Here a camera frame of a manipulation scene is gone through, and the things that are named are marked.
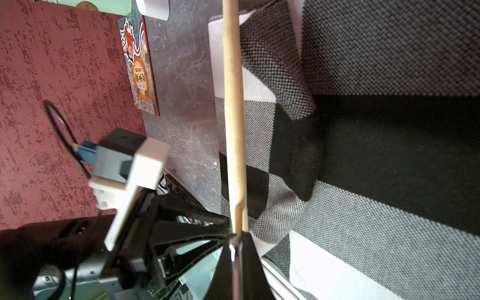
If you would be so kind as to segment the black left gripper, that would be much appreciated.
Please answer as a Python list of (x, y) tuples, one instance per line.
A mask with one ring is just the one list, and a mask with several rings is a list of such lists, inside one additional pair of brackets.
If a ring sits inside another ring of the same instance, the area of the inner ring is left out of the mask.
[(108, 250), (103, 238), (112, 223), (113, 216), (102, 214), (70, 222), (71, 300), (80, 298), (78, 284), (91, 281), (101, 283), (112, 300), (139, 300), (143, 291), (165, 288), (220, 249), (230, 231), (227, 217), (207, 211), (180, 190), (141, 192)]

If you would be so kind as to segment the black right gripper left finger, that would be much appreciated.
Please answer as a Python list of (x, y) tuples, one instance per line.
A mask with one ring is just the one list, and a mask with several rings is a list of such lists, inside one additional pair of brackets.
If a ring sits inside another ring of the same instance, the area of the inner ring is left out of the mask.
[(230, 239), (228, 237), (224, 242), (214, 276), (204, 297), (205, 300), (232, 300), (233, 298)]

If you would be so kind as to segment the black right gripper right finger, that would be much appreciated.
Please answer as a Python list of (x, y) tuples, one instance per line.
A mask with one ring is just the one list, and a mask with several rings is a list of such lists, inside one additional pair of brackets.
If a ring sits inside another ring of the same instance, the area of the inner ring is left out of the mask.
[(266, 279), (256, 246), (249, 232), (243, 232), (242, 292), (244, 300), (275, 300)]

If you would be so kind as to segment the pale wooden hanger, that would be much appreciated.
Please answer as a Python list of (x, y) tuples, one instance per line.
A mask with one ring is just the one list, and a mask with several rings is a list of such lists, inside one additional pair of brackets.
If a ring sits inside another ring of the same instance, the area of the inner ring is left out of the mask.
[(246, 142), (239, 3), (223, 1), (224, 115), (232, 230), (248, 231)]

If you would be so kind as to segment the black grey white checked scarf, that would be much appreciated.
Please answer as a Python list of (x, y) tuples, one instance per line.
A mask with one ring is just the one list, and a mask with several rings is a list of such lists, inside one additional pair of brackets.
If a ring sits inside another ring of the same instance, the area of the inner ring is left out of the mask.
[(316, 300), (480, 297), (478, 1), (239, 14), (257, 251)]

